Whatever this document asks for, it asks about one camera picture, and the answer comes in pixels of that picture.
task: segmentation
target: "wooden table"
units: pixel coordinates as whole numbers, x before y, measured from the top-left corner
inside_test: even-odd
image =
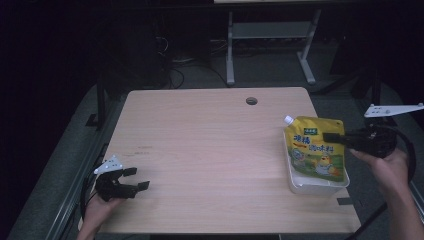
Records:
[[[254,97],[256,105],[246,99]],[[316,116],[303,88],[134,91],[106,158],[151,181],[106,222],[116,233],[345,233],[360,222],[346,189],[289,190],[283,119]]]

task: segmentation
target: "metal frame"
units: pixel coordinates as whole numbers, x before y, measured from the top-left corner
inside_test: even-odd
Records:
[[[417,206],[418,213],[420,214],[421,222],[424,224],[424,198],[421,195],[420,191],[415,186],[414,181],[411,181],[409,187],[412,192],[412,197],[414,197],[415,205]]]
[[[321,9],[315,10],[311,22],[271,22],[271,23],[234,23],[233,13],[228,16],[228,49],[227,49],[227,85],[234,85],[233,39],[254,38],[306,38],[306,45],[297,56],[305,74],[306,81],[313,85],[315,78],[309,67],[307,56],[321,15]]]

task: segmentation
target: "yellow pouch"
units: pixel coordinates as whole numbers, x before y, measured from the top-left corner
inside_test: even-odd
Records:
[[[344,180],[344,145],[324,142],[323,133],[344,135],[343,122],[334,119],[287,116],[284,129],[293,168],[305,175],[335,182]]]

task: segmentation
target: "white bracket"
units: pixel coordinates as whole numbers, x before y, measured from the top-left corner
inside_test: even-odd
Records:
[[[371,106],[365,112],[364,116],[366,118],[371,117],[388,117],[394,116],[402,113],[408,113],[413,111],[418,111],[424,109],[423,103],[418,105],[399,105],[399,106]]]
[[[100,167],[96,168],[96,170],[94,170],[94,174],[112,172],[122,168],[123,168],[122,163],[119,161],[119,159],[115,155],[113,155],[106,162],[104,162]]]

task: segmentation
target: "person's hand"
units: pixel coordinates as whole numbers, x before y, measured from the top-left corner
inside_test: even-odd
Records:
[[[386,198],[394,192],[403,192],[408,186],[408,158],[396,148],[389,156],[377,158],[364,152],[351,149],[350,152],[366,162],[380,185],[380,191]]]
[[[424,239],[424,226],[415,206],[408,183],[407,155],[395,149],[385,158],[350,150],[366,162],[380,185],[390,213],[390,239]]]
[[[99,195],[95,194],[88,202],[84,222],[78,234],[78,240],[94,239],[101,225],[112,214],[112,211],[126,199],[112,198],[105,202]]]

